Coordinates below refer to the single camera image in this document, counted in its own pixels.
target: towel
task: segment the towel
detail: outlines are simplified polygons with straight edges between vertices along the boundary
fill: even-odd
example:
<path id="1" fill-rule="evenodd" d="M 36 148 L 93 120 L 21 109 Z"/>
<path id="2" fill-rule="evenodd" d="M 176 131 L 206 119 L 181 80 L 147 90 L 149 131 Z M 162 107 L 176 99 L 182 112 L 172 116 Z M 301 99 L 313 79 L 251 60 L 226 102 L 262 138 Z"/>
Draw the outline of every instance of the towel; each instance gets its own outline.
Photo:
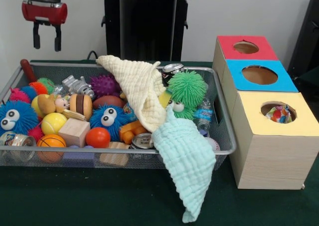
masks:
<path id="1" fill-rule="evenodd" d="M 190 223 L 197 220 L 204 202 L 216 163 L 215 154 L 191 120 L 177 119 L 170 106 L 166 117 L 152 139 L 186 207 L 182 221 Z"/>
<path id="2" fill-rule="evenodd" d="M 161 106 L 158 96 L 166 88 L 161 73 L 156 69 L 160 65 L 159 61 L 152 65 L 107 55 L 100 56 L 96 62 L 114 75 L 144 128 L 154 132 L 164 123 L 166 110 Z"/>

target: metal basket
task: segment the metal basket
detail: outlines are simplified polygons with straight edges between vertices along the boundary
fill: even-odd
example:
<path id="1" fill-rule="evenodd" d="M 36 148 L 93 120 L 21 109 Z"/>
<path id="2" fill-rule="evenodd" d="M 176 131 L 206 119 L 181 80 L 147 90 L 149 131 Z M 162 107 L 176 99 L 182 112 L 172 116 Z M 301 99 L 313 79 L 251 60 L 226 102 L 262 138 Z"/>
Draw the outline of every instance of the metal basket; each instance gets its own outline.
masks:
<path id="1" fill-rule="evenodd" d="M 37 78 L 47 77 L 55 83 L 61 82 L 65 77 L 74 75 L 75 78 L 84 76 L 89 81 L 90 76 L 107 74 L 101 66 L 95 64 L 75 63 L 32 63 Z M 189 71 L 199 73 L 209 85 L 209 99 L 214 106 L 214 116 L 209 135 L 220 146 L 216 151 L 217 170 L 227 155 L 236 149 L 236 140 L 230 118 L 227 112 L 220 82 L 215 71 L 208 67 L 186 67 Z M 18 68 L 3 91 L 0 100 L 5 103 L 10 95 L 9 88 L 23 87 L 28 83 L 21 68 Z M 59 159 L 54 163 L 45 163 L 39 154 L 55 153 Z M 108 163 L 101 163 L 100 157 L 104 153 L 108 156 Z M 27 167 L 83 167 L 83 168 L 126 168 L 126 169 L 164 169 L 161 156 L 157 150 L 119 150 L 119 149 L 72 149 L 53 147 L 27 147 L 27 146 L 0 146 L 0 166 L 27 166 Z"/>

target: yellow ball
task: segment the yellow ball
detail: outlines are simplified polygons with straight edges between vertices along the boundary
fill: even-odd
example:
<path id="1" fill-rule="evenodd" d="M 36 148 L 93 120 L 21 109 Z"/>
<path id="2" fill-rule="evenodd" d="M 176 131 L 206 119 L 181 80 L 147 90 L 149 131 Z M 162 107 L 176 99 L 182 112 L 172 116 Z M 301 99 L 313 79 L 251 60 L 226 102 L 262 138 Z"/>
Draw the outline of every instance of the yellow ball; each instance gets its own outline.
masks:
<path id="1" fill-rule="evenodd" d="M 43 118 L 45 116 L 39 109 L 38 97 L 37 96 L 32 100 L 31 107 L 35 110 L 35 112 L 38 115 L 38 117 Z"/>
<path id="2" fill-rule="evenodd" d="M 45 135 L 57 134 L 66 123 L 67 118 L 60 113 L 46 115 L 41 123 L 41 129 Z"/>

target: light blue muslin cloth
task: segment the light blue muslin cloth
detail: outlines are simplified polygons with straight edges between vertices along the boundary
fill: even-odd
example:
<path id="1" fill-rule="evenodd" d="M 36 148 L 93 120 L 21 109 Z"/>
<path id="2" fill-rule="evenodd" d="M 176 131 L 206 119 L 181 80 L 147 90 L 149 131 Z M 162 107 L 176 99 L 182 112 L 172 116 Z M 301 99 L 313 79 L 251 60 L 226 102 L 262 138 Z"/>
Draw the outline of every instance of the light blue muslin cloth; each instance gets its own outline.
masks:
<path id="1" fill-rule="evenodd" d="M 196 221 L 216 163 L 211 145 L 191 120 L 177 119 L 170 106 L 152 138 L 186 207 L 183 223 Z"/>

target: plastic bottle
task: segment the plastic bottle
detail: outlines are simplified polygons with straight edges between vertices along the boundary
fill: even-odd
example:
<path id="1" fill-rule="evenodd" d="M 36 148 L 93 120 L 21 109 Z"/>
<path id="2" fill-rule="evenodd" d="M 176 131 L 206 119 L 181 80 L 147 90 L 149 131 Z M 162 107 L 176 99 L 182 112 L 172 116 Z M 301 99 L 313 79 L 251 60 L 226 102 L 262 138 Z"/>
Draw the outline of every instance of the plastic bottle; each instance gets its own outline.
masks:
<path id="1" fill-rule="evenodd" d="M 213 111 L 210 101 L 207 97 L 204 97 L 201 105 L 194 114 L 195 124 L 202 135 L 208 134 L 212 115 Z"/>

